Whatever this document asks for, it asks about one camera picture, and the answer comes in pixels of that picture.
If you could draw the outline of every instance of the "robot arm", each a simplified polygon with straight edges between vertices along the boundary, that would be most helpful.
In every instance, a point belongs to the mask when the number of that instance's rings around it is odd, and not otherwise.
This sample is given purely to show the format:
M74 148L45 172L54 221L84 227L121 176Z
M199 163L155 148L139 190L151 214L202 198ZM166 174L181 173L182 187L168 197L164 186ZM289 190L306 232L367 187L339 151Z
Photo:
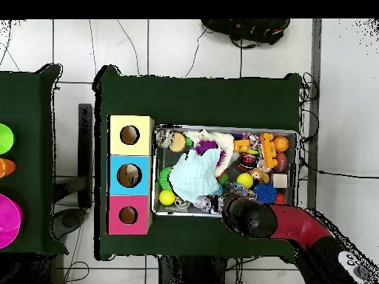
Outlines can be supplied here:
M231 231L288 240L306 284L368 284L374 277L312 215L292 206L264 205L227 194L219 208Z

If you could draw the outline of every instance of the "pink bowl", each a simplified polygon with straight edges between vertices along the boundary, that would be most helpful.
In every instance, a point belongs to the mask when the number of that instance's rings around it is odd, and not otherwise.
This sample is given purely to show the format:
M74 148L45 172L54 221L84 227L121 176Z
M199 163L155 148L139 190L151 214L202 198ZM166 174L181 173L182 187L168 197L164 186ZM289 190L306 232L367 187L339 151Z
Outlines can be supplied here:
M19 205L0 194L0 249L11 244L21 226L22 211Z

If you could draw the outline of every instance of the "hole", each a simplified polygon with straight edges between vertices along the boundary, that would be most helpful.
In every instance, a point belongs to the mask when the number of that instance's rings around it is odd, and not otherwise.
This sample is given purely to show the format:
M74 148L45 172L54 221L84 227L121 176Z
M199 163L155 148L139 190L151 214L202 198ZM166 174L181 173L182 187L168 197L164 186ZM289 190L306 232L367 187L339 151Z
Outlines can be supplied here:
M132 206L126 206L118 214L120 221L125 224L134 224L138 219L138 212Z
M117 181L123 187L136 187L142 180L142 171L135 164L124 164L117 171Z
M139 139L139 131L133 125L124 126L120 131L120 139L125 145L134 145Z

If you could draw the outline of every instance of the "dark green table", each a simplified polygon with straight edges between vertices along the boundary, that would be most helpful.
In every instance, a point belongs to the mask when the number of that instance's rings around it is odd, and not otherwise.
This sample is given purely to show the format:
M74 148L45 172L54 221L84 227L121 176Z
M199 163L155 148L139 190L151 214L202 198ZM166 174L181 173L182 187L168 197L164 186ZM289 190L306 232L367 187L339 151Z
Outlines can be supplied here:
M51 98L61 66L48 64L36 73L0 72L0 123L15 137L0 158L16 162L16 170L0 179L0 193L20 205L23 221L18 237L0 252L63 254L50 235L53 214L53 128Z
M95 256L111 254L282 256L285 240L254 240L227 231L221 219L157 216L148 235L106 235L107 116L148 115L155 124L299 129L300 76L285 79L121 76L104 66L95 78Z

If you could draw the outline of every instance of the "yellow box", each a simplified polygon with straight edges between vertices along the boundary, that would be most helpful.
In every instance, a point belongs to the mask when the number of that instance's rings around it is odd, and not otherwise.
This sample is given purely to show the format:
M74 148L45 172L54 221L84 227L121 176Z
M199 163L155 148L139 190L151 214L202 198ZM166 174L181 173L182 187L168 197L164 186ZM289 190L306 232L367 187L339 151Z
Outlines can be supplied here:
M110 116L110 154L151 155L154 120L148 116Z

